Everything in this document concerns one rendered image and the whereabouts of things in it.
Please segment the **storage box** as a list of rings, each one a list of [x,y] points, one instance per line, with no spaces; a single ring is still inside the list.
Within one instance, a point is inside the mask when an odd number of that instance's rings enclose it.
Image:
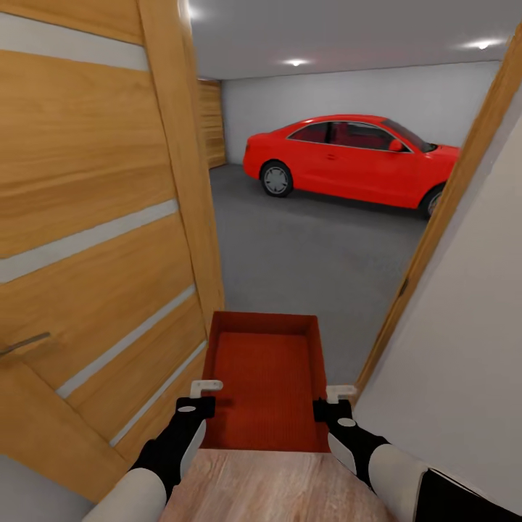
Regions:
[[[331,453],[313,400],[326,400],[316,315],[214,311],[203,380],[223,382],[200,449]]]

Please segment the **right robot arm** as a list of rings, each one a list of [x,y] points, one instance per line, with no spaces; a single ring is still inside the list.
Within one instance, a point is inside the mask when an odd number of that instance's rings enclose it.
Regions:
[[[463,477],[357,426],[351,402],[339,399],[356,395],[355,385],[327,385],[326,393],[313,400],[313,419],[328,425],[331,454],[401,522],[522,522]]]

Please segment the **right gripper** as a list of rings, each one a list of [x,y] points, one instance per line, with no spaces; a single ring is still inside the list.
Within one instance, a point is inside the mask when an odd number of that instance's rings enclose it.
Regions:
[[[329,415],[335,412],[335,410],[341,410],[351,416],[351,419],[357,423],[352,417],[351,406],[351,402],[348,399],[339,399],[338,404],[330,404],[327,400],[322,400],[322,398],[320,398],[320,400],[313,400],[313,419],[328,425]]]

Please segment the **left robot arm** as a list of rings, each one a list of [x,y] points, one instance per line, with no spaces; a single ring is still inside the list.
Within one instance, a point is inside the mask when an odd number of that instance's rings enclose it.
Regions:
[[[202,392],[222,388],[221,381],[192,381],[190,397],[176,401],[169,426],[146,443],[131,470],[81,522],[159,522],[204,440],[205,418],[215,417],[215,397]]]

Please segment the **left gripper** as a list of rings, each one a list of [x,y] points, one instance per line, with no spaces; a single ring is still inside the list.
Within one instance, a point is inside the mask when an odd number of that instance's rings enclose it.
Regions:
[[[201,399],[191,399],[189,397],[180,397],[176,401],[176,411],[187,404],[198,404],[203,411],[203,418],[215,417],[215,397],[202,397]]]

